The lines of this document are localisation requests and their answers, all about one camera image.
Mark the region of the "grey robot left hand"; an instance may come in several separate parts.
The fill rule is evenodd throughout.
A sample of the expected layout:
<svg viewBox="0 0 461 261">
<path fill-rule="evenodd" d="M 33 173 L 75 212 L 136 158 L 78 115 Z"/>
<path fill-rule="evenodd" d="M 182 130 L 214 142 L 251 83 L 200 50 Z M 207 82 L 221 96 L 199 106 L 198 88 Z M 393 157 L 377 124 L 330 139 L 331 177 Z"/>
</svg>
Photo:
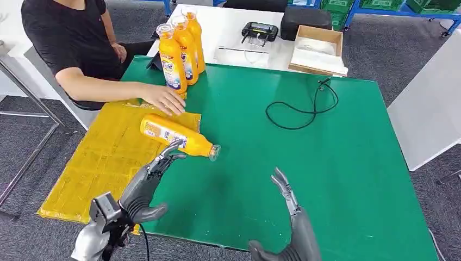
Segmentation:
<svg viewBox="0 0 461 261">
<path fill-rule="evenodd" d="M 132 223 L 141 224 L 161 218 L 168 211 L 166 203 L 151 207 L 155 190 L 164 173 L 176 159 L 184 159 L 183 154 L 172 154 L 183 143 L 177 140 L 168 145 L 158 156 L 135 174 L 123 191 L 120 207 L 128 214 Z"/>
</svg>

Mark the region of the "person's left hand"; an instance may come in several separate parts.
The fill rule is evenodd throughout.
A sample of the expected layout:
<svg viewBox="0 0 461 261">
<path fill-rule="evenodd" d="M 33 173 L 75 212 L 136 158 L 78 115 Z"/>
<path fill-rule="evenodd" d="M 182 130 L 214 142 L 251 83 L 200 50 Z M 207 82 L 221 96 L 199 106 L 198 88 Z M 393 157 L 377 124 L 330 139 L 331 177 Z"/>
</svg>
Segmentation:
<svg viewBox="0 0 461 261">
<path fill-rule="evenodd" d="M 127 58 L 127 51 L 124 46 L 118 43 L 112 43 L 111 47 L 114 49 L 121 63 L 124 63 Z"/>
</svg>

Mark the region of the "person's right hand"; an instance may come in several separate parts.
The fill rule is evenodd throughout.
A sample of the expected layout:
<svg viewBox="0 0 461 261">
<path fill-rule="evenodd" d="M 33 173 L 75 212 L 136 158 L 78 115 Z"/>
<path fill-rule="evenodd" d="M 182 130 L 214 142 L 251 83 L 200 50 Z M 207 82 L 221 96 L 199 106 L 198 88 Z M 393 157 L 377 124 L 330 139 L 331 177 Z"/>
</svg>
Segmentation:
<svg viewBox="0 0 461 261">
<path fill-rule="evenodd" d="M 169 87 L 139 83 L 136 88 L 139 98 L 167 115 L 180 115 L 185 112 L 184 100 Z"/>
</svg>

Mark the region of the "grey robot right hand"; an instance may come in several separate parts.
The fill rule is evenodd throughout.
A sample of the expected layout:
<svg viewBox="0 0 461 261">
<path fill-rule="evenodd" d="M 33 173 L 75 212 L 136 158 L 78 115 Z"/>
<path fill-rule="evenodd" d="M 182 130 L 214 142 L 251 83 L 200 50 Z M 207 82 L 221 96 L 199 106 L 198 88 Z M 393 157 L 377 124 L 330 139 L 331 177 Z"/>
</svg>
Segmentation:
<svg viewBox="0 0 461 261">
<path fill-rule="evenodd" d="M 284 197 L 291 222 L 291 241 L 279 253 L 268 252 L 260 242 L 251 240 L 248 249 L 253 260 L 321 260 L 319 246 L 305 209 L 298 203 L 285 174 L 276 167 L 271 175 Z"/>
</svg>

